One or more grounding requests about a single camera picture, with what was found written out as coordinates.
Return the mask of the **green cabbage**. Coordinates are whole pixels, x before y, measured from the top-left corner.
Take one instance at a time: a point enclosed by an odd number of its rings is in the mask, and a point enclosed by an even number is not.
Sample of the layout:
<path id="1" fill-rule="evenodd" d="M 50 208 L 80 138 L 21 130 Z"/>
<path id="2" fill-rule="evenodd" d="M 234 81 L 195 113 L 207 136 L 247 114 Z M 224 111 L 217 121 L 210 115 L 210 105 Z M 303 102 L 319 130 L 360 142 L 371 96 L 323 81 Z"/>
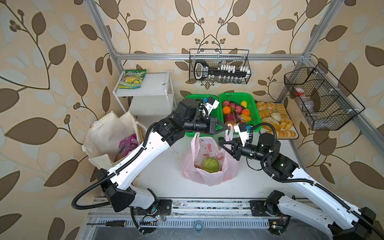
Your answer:
<path id="1" fill-rule="evenodd" d="M 219 161 L 215 158 L 206 158 L 202 162 L 202 169 L 210 174 L 220 170 Z"/>

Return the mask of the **pink plastic grocery bag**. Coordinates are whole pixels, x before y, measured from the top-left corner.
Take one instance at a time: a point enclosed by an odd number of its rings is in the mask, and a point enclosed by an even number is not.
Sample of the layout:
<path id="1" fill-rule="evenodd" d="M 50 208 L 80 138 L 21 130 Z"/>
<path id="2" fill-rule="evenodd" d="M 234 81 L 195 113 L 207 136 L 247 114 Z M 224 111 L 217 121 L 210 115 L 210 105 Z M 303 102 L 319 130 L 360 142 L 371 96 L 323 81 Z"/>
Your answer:
<path id="1" fill-rule="evenodd" d="M 238 175 L 240 162 L 232 157 L 212 137 L 196 133 L 191 148 L 182 162 L 182 176 L 207 186 L 219 185 Z"/>

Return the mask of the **green basket with vegetables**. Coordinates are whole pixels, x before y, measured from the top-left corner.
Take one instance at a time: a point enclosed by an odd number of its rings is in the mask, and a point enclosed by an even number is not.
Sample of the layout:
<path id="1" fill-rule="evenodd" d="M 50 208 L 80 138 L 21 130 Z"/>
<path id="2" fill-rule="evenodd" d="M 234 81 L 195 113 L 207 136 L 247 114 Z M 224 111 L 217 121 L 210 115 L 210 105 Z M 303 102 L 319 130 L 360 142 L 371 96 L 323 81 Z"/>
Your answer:
<path id="1" fill-rule="evenodd" d="M 209 97 L 212 97 L 216 101 L 219 100 L 218 97 L 216 97 L 214 95 L 204 95 L 204 94 L 191 94 L 191 95 L 186 96 L 185 99 L 194 99 L 194 100 L 196 100 L 196 99 L 204 99 L 204 98 L 208 99 Z M 211 116 L 212 117 L 217 117 L 217 119 L 219 121 L 221 121 L 221 122 L 223 121 L 224 118 L 223 118 L 221 103 L 219 103 L 219 106 L 216 109 L 211 111 Z M 195 133 L 188 133 L 188 132 L 185 133 L 185 136 L 186 137 L 190 137 L 190 138 L 194 137 L 194 135 L 195 135 Z"/>

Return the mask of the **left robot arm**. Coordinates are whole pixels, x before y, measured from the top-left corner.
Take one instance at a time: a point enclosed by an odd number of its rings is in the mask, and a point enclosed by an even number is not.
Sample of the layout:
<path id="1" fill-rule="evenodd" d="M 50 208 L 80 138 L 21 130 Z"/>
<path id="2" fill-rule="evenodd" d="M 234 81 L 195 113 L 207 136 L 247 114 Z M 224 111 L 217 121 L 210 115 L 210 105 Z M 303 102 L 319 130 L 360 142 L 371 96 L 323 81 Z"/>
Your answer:
<path id="1" fill-rule="evenodd" d="M 150 125 L 144 141 L 129 155 L 108 170 L 98 171 L 98 181 L 81 191 L 72 200 L 72 208 L 90 210 L 112 206 L 115 212 L 126 208 L 139 207 L 151 210 L 158 204 L 157 196 L 150 189 L 140 189 L 132 185 L 133 180 L 158 155 L 182 139 L 186 133 L 216 135 L 228 129 L 211 112 L 220 102 L 212 97 L 203 99 L 186 98 L 167 117 Z M 79 205 L 78 200 L 86 193 L 100 186 L 106 202 L 94 205 Z"/>

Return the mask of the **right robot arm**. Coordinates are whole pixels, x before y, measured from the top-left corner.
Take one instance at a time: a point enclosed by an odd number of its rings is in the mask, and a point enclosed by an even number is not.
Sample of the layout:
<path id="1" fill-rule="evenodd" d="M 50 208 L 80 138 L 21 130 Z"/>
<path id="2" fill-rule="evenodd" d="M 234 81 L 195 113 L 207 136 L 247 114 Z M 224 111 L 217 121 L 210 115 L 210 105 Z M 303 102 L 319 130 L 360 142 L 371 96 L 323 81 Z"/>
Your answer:
<path id="1" fill-rule="evenodd" d="M 372 233 L 384 234 L 374 225 L 376 214 L 369 208 L 358 208 L 314 180 L 296 162 L 280 153 L 281 143 L 272 124 L 254 127 L 246 123 L 223 127 L 239 137 L 219 141 L 219 145 L 237 161 L 241 157 L 257 160 L 262 171 L 279 183 L 287 184 L 305 195 L 315 208 L 302 204 L 280 191 L 273 191 L 265 200 L 267 212 L 280 212 L 294 217 L 327 234 L 333 240 L 367 240 Z"/>

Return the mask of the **magenta snack bag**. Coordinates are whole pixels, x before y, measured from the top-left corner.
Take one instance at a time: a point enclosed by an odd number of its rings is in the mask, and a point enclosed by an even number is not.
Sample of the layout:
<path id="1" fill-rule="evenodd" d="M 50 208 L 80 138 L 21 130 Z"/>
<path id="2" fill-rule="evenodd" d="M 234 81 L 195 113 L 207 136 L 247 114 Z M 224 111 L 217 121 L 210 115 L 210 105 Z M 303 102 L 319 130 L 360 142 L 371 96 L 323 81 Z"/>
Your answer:
<path id="1" fill-rule="evenodd" d="M 123 139 L 119 143 L 119 148 L 117 155 L 115 157 L 115 162 L 121 160 L 122 158 L 129 155 L 133 150 L 135 150 L 139 146 L 139 142 L 137 140 L 137 135 L 132 134 L 129 137 Z"/>

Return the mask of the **cream canvas tote bag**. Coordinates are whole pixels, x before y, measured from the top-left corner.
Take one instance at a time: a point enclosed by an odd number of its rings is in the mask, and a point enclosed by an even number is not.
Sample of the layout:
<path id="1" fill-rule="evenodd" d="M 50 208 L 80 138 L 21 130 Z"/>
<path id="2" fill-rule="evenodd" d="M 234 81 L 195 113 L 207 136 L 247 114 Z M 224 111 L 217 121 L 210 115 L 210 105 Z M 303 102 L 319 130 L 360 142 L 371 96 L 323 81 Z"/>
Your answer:
<path id="1" fill-rule="evenodd" d="M 136 134 L 138 142 L 142 143 L 146 131 L 147 127 L 137 121 L 130 112 L 121 117 L 110 112 L 91 125 L 85 134 L 82 150 L 97 170 L 108 170 L 115 165 L 120 141 Z"/>

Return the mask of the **yellow-green snack packet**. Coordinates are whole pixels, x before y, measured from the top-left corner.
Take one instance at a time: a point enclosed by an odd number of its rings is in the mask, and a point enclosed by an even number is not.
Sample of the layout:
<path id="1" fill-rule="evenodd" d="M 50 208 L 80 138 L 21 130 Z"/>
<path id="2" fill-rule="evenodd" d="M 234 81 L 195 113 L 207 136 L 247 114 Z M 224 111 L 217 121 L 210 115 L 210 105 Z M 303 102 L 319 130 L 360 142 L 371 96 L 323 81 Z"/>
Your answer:
<path id="1" fill-rule="evenodd" d="M 125 70 L 119 81 L 118 89 L 139 89 L 147 74 L 147 70 Z"/>

